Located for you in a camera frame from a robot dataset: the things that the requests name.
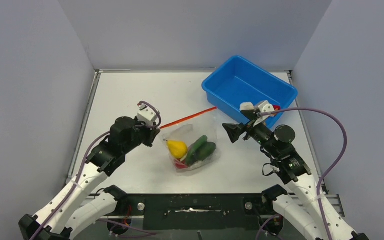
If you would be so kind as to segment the yellow toy pepper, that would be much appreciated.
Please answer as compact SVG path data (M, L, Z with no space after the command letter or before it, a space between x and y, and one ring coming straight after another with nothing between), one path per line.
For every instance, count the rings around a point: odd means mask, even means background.
M183 141L168 140L166 145L175 159L182 159L188 153L188 146Z

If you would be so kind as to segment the clear zip top bag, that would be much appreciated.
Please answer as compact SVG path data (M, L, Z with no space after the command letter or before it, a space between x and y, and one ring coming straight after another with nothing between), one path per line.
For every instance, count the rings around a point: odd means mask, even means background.
M220 159L216 107L160 127L160 139L178 173L196 171Z

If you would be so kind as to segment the red toy apple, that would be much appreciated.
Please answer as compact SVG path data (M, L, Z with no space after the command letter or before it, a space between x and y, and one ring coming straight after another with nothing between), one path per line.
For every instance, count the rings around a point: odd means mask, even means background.
M187 165L185 165L183 162L181 162L181 161L179 161L179 160L177 160L177 159L174 160L174 166L175 166L178 170L182 170L182 169L187 169L187 168L188 168Z

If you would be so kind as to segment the green toy cucumber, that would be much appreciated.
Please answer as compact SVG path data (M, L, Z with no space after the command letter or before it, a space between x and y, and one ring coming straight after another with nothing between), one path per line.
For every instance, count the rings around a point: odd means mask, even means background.
M193 159L193 155L195 151L204 143L208 141L208 137L206 135L202 135L200 138L198 138L188 149L188 153L183 161L185 165L188 167L196 163Z

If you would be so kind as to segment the green toy avocado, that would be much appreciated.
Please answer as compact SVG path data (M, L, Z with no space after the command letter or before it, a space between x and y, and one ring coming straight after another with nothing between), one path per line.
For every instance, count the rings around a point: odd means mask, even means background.
M205 142L195 151L193 154L193 160L195 162L205 161L207 158L213 155L216 149L217 145L214 142Z

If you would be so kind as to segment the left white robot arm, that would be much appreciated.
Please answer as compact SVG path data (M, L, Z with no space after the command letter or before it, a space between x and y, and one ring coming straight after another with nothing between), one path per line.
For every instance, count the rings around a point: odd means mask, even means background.
M160 116L137 114L119 117L110 130L95 139L86 150L78 173L42 209L24 215L18 225L25 240L71 240L99 218L112 213L127 199L115 185L97 199L84 200L126 161L126 155L140 145L151 147L160 133Z

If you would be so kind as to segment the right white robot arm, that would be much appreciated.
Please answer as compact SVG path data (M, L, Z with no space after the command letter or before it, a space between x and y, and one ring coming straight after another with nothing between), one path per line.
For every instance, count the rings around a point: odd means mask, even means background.
M261 194L261 207L269 214L284 217L307 240L366 240L367 235L354 230L337 212L322 191L325 175L312 174L305 160L292 142L295 131L288 125L279 125L271 131L263 122L270 116L285 112L279 110L242 110L247 123L224 123L232 143L255 140L260 151L269 157L269 165L285 187L275 185Z

